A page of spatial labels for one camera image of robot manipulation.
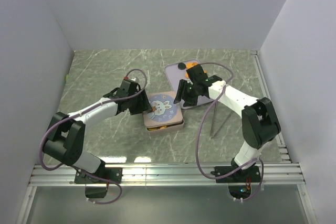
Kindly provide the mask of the silver tin lid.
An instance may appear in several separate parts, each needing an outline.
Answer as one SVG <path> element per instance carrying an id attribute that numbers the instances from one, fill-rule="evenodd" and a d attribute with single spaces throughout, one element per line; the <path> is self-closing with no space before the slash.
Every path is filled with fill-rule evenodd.
<path id="1" fill-rule="evenodd" d="M 163 127 L 183 122 L 179 103 L 174 103 L 174 91 L 148 94 L 152 110 L 143 113 L 144 125 L 147 128 Z"/>

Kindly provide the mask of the square cookie tin with liners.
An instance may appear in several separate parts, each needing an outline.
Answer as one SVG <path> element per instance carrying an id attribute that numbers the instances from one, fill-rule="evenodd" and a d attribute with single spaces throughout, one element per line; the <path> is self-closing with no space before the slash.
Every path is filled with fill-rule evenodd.
<path id="1" fill-rule="evenodd" d="M 179 131 L 183 127 L 184 127 L 184 120 L 175 124 L 147 128 L 146 131 L 148 132 L 149 136 L 157 136 L 161 134 Z"/>

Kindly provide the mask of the metal tongs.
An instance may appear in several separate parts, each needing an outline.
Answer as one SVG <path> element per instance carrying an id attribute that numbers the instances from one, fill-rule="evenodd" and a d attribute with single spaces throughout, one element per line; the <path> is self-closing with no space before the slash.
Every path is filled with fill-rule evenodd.
<path id="1" fill-rule="evenodd" d="M 210 138 L 214 138 L 215 136 L 218 135 L 219 131 L 224 127 L 224 125 L 226 124 L 226 122 L 230 119 L 230 117 L 233 115 L 233 111 L 229 112 L 229 114 L 227 115 L 227 117 L 223 120 L 223 122 L 220 124 L 220 126 L 218 127 L 218 129 L 215 129 L 215 123 L 216 123 L 216 115 L 218 114 L 219 108 L 219 103 L 217 102 L 214 105 L 214 111 L 213 111 L 213 116 L 212 116 L 212 122 L 211 122 L 211 130 L 210 130 L 210 134 L 209 137 Z"/>

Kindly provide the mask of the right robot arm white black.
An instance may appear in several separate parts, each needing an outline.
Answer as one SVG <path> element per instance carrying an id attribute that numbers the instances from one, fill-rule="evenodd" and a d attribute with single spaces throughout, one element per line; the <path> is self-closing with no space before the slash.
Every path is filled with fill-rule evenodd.
<path id="1" fill-rule="evenodd" d="M 186 72 L 188 80 L 179 81 L 174 103 L 183 101 L 184 106 L 192 107 L 197 105 L 199 97 L 207 97 L 212 100 L 208 111 L 221 103 L 241 118 L 244 142 L 232 160 L 231 171 L 220 178 L 232 175 L 235 181 L 244 181 L 249 176 L 249 168 L 259 161 L 264 146 L 281 132 L 272 101 L 249 96 L 216 75 L 208 76 L 201 64 Z"/>

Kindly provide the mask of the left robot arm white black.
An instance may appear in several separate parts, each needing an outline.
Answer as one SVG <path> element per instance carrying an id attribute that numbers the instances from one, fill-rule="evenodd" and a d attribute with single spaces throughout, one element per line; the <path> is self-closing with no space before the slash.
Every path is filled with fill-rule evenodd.
<path id="1" fill-rule="evenodd" d="M 75 167 L 87 172 L 93 183 L 102 182 L 106 176 L 105 162 L 83 149 L 85 133 L 89 127 L 125 111 L 131 115 L 151 111 L 145 87 L 127 77 L 120 87 L 94 104 L 70 114 L 54 114 L 39 146 L 41 166 L 49 171 L 61 165 Z"/>

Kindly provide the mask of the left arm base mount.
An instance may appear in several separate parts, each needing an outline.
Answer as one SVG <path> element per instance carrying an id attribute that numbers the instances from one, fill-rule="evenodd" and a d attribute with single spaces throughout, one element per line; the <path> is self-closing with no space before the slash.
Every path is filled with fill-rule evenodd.
<path id="1" fill-rule="evenodd" d="M 82 169 L 76 171 L 74 184 L 85 185 L 85 197 L 87 201 L 97 205 L 107 205 L 119 200 L 122 195 L 121 179 L 123 169 L 121 167 L 100 167 L 91 174 Z M 103 201 L 107 197 L 109 187 L 116 185 L 119 189 L 115 199 Z"/>

